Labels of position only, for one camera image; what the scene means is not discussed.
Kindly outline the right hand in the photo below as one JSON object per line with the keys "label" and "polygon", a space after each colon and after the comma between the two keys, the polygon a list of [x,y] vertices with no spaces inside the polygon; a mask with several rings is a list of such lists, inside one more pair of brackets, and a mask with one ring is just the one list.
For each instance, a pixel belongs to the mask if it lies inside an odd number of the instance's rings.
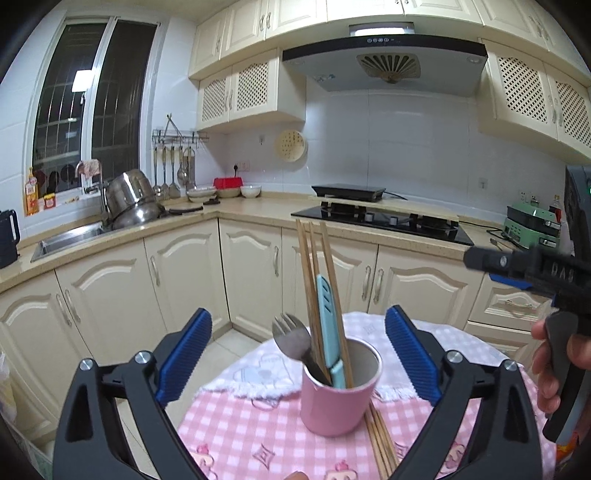
{"label": "right hand", "polygon": [[[545,321],[537,321],[531,329],[532,337],[541,341],[535,351],[532,361],[532,371],[538,376],[538,407],[546,414],[554,413],[559,405],[559,381],[550,367],[551,351]],[[591,366],[590,338],[583,335],[573,335],[567,344],[567,356],[577,367],[589,370]]]}

